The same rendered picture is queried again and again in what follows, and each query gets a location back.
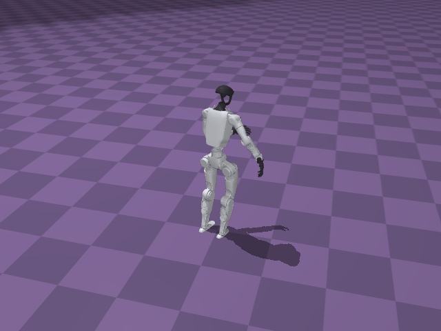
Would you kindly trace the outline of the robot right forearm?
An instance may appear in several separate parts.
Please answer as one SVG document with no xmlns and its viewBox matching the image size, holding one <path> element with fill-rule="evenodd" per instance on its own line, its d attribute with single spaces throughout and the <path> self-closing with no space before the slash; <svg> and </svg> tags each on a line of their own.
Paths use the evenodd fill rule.
<svg viewBox="0 0 441 331">
<path fill-rule="evenodd" d="M 260 151 L 258 150 L 258 148 L 256 147 L 256 145 L 254 144 L 254 142 L 252 141 L 252 139 L 249 137 L 249 136 L 247 136 L 248 137 L 248 139 L 250 140 L 250 142 L 251 142 L 251 144 L 249 144 L 248 146 L 247 146 L 247 149 L 251 152 L 251 154 L 255 157 L 255 159 L 256 159 L 256 161 L 257 161 L 257 158 L 258 157 L 260 157 L 262 160 L 263 160 L 263 156 L 262 156 L 262 154 L 260 153 Z"/>
</svg>

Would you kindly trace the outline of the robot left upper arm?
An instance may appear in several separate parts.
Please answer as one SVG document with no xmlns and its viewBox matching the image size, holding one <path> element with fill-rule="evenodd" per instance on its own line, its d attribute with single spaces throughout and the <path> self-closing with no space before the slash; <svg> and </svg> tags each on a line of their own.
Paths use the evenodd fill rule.
<svg viewBox="0 0 441 331">
<path fill-rule="evenodd" d="M 210 109 L 210 108 L 207 108 L 207 109 L 204 109 L 204 110 L 202 111 L 202 116 L 203 116 L 203 134 L 205 134 L 205 125 L 206 125 L 207 111 L 208 111 L 209 109 Z"/>
</svg>

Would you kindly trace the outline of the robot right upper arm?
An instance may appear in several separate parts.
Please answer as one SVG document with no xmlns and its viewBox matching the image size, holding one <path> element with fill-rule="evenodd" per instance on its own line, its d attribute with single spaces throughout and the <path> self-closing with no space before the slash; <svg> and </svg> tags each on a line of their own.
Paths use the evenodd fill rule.
<svg viewBox="0 0 441 331">
<path fill-rule="evenodd" d="M 229 124 L 234 126 L 238 135 L 241 137 L 240 142 L 242 143 L 242 145 L 248 146 L 249 144 L 251 144 L 250 140 L 247 137 L 246 130 L 242 124 L 241 117 L 237 114 L 232 114 L 232 113 L 229 113 L 227 116 L 228 116 Z"/>
</svg>

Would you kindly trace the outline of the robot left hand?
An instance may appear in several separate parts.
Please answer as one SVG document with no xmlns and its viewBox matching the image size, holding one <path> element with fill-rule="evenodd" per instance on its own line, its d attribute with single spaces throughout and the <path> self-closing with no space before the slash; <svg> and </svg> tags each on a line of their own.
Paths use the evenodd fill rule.
<svg viewBox="0 0 441 331">
<path fill-rule="evenodd" d="M 251 133 L 251 129 L 250 128 L 248 128 L 248 127 L 246 127 L 245 125 L 243 125 L 244 126 L 244 128 L 245 128 L 245 130 L 246 130 L 246 133 L 247 133 L 247 136 L 249 136 L 250 135 L 250 133 Z M 248 129 L 248 130 L 247 130 Z M 235 128 L 232 128 L 232 130 L 233 130 L 233 134 L 238 134 L 237 133 L 237 131 L 235 130 Z M 248 131 L 248 132 L 247 132 Z M 249 133 L 250 132 L 250 133 Z M 249 134 L 249 135 L 248 135 Z"/>
</svg>

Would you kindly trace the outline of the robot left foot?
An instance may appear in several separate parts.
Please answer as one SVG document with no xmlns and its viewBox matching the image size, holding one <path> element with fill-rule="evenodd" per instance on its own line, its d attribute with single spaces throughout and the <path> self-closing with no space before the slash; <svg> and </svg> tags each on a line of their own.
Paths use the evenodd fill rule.
<svg viewBox="0 0 441 331">
<path fill-rule="evenodd" d="M 199 229 L 199 232 L 205 232 L 206 230 L 208 230 L 209 228 L 211 228 L 213 225 L 215 224 L 215 221 L 209 221 L 208 222 L 208 226 L 206 229 L 204 229 L 204 226 L 202 228 Z"/>
</svg>

